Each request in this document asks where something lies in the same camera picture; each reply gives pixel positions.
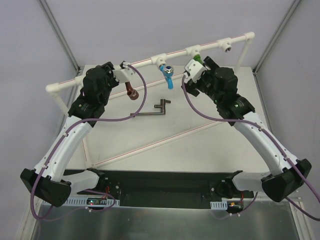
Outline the white PVC pipe frame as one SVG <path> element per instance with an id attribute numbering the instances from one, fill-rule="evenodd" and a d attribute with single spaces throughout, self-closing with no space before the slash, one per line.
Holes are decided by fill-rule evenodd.
<path id="1" fill-rule="evenodd" d="M 243 48 L 241 53 L 236 61 L 236 64 L 233 68 L 234 73 L 237 73 L 243 63 L 243 60 L 248 52 L 248 48 L 252 43 L 253 39 L 255 38 L 254 32 L 247 32 L 243 35 L 236 36 L 236 37 L 227 37 L 223 38 L 214 42 L 205 43 L 205 44 L 197 44 L 193 46 L 189 46 L 185 49 L 170 52 L 170 53 L 161 53 L 158 55 L 151 56 L 148 59 L 140 60 L 137 62 L 132 63 L 132 66 L 136 69 L 146 67 L 146 66 L 156 66 L 158 69 L 161 65 L 166 65 L 166 61 L 174 58 L 189 56 L 191 59 L 195 55 L 201 55 L 201 52 L 210 50 L 210 49 L 222 49 L 223 52 L 227 53 L 232 49 L 232 44 L 238 42 L 244 42 Z M 82 87 L 84 83 L 85 73 L 80 76 L 76 76 L 74 79 L 67 80 L 64 82 L 52 83 L 45 87 L 46 92 L 54 98 L 54 101 L 57 103 L 59 108 L 62 110 L 63 114 L 67 114 L 68 107 L 62 101 L 60 97 L 60 91 L 63 89 L 71 88 L 74 86 Z"/>

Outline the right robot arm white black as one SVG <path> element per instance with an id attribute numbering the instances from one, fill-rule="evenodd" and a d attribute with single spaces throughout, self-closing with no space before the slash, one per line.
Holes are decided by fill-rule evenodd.
<path id="1" fill-rule="evenodd" d="M 232 68 L 220 67 L 208 56 L 202 60 L 198 54 L 184 68 L 187 80 L 181 87 L 185 93 L 208 96 L 216 105 L 219 121 L 239 131 L 269 169 L 260 173 L 235 171 L 217 186 L 221 196 L 234 198 L 242 191 L 255 191 L 281 202 L 306 182 L 311 163 L 287 150 L 263 124 L 252 104 L 237 93 L 238 78 Z"/>

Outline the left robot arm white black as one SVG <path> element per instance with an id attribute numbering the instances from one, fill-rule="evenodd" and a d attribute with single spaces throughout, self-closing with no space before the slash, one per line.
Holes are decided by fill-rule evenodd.
<path id="1" fill-rule="evenodd" d="M 105 111 L 112 88 L 119 85 L 111 62 L 89 69 L 80 95 L 72 103 L 65 125 L 45 157 L 33 168 L 25 168 L 20 179 L 30 193 L 54 207 L 62 206 L 71 194 L 89 189 L 105 191 L 104 174 L 93 168 L 64 175 L 65 169 L 83 138 Z"/>

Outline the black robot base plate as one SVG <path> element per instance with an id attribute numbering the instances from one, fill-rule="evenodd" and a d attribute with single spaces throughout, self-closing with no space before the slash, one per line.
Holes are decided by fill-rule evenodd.
<path id="1" fill-rule="evenodd" d="M 119 200 L 119 207 L 201 210 L 210 209 L 210 202 L 232 198 L 243 202 L 254 196 L 251 191 L 232 186 L 232 173 L 97 171 L 104 174 L 101 188 L 71 195 L 88 194 L 91 198 Z M 81 172 L 69 170 L 65 176 Z"/>

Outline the green plastic water faucet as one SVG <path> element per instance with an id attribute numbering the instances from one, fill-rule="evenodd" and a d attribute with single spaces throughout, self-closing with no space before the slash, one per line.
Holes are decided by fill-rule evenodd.
<path id="1" fill-rule="evenodd" d="M 202 61 L 201 56 L 200 56 L 199 54 L 195 55 L 195 56 L 193 57 L 193 59 L 194 59 L 195 61 L 199 62 L 200 64 L 203 64 L 203 61 Z"/>

